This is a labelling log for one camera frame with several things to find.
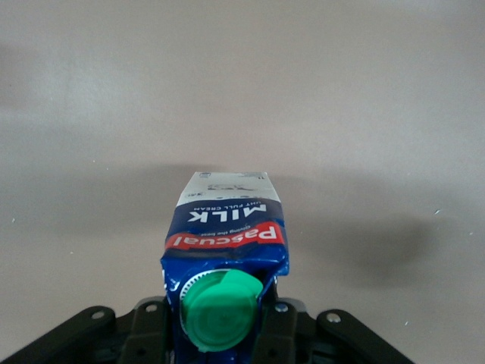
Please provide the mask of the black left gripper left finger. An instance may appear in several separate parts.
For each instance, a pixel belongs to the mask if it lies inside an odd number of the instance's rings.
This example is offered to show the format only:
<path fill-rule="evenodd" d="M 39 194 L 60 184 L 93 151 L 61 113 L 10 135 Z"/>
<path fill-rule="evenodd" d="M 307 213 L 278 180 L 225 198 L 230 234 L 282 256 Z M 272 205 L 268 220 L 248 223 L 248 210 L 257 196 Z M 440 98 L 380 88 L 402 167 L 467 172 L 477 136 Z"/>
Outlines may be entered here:
<path fill-rule="evenodd" d="M 165 297 L 149 297 L 134 309 L 120 364 L 173 364 L 171 309 Z"/>

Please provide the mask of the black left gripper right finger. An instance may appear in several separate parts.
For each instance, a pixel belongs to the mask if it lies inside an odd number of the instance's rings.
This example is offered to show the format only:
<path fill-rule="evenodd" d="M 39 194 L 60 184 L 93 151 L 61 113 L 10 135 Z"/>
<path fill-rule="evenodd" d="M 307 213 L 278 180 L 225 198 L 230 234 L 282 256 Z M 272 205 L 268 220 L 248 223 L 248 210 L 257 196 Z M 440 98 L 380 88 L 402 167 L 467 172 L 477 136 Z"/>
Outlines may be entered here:
<path fill-rule="evenodd" d="M 284 297 L 265 303 L 263 313 L 252 364 L 309 364 L 309 354 L 297 340 L 298 321 L 307 314 L 305 304 Z"/>

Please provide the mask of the blue milk carton green cap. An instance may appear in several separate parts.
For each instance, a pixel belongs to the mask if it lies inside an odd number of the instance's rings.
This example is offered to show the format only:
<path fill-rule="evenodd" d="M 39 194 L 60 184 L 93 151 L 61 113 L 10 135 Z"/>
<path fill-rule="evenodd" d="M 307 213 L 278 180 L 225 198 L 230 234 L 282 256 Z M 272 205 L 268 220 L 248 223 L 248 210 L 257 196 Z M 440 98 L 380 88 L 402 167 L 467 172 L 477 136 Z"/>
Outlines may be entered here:
<path fill-rule="evenodd" d="M 261 302 L 289 272 L 283 208 L 264 172 L 197 172 L 161 257 L 174 364 L 249 364 Z"/>

